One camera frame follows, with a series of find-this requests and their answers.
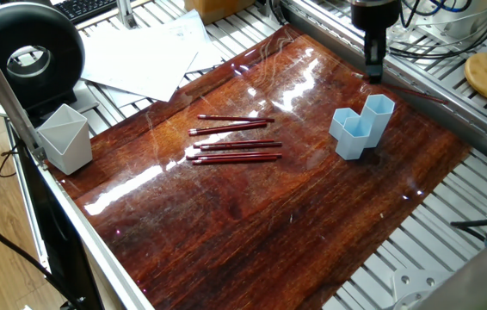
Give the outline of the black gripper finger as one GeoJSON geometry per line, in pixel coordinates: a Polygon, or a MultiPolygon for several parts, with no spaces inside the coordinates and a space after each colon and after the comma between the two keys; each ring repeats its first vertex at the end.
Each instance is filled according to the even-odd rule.
{"type": "Polygon", "coordinates": [[[384,72],[384,59],[386,55],[386,35],[380,34],[377,41],[377,69],[375,75],[375,82],[379,84],[382,81],[384,72]]]}
{"type": "Polygon", "coordinates": [[[364,54],[366,74],[372,82],[377,76],[377,42],[371,34],[366,34],[364,37],[364,54]]]}

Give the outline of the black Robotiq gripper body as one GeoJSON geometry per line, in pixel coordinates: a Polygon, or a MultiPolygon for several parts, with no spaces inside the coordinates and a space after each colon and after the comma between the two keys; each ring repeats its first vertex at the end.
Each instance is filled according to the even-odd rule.
{"type": "Polygon", "coordinates": [[[399,0],[352,0],[351,20],[365,33],[385,31],[395,24],[401,13],[399,0]]]}

